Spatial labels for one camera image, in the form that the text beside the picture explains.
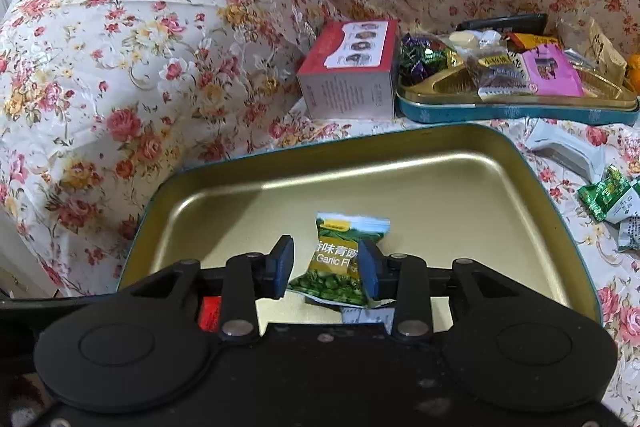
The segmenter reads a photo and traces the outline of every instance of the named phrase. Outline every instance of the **metal bolt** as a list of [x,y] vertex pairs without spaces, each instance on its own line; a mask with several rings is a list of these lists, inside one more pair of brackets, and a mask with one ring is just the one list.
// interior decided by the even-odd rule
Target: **metal bolt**
[[422,321],[402,321],[398,332],[406,337],[420,337],[429,332],[429,327]]
[[222,325],[222,332],[230,337],[244,337],[254,331],[254,325],[244,319],[234,319]]

